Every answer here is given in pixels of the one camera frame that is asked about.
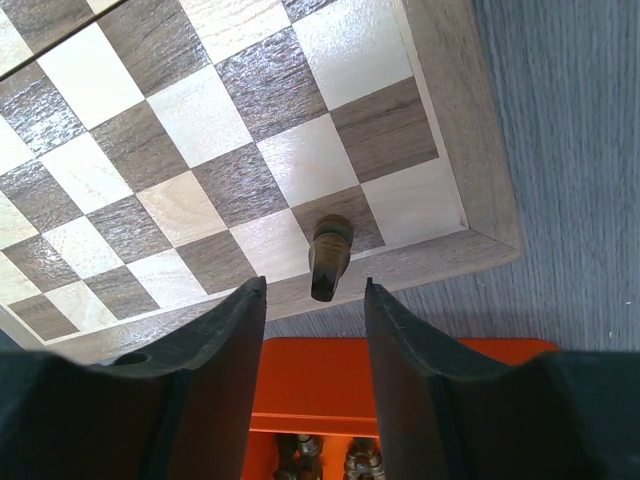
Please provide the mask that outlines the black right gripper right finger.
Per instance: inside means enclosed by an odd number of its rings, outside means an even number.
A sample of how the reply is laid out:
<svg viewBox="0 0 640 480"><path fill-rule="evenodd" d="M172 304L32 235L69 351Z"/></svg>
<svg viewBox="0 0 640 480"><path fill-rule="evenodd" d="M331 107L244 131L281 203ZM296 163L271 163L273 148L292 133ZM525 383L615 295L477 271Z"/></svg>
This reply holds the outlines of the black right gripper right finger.
<svg viewBox="0 0 640 480"><path fill-rule="evenodd" d="M365 291L383 465L390 479L635 479L639 357L556 351L519 366Z"/></svg>

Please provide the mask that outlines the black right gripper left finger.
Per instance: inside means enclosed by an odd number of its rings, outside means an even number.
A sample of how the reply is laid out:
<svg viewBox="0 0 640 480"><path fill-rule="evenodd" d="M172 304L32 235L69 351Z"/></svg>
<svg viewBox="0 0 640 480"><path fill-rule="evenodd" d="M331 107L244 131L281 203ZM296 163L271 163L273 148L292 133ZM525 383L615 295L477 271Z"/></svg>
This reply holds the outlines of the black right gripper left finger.
<svg viewBox="0 0 640 480"><path fill-rule="evenodd" d="M247 280L174 332L108 365L1 355L5 479L238 479L266 319Z"/></svg>

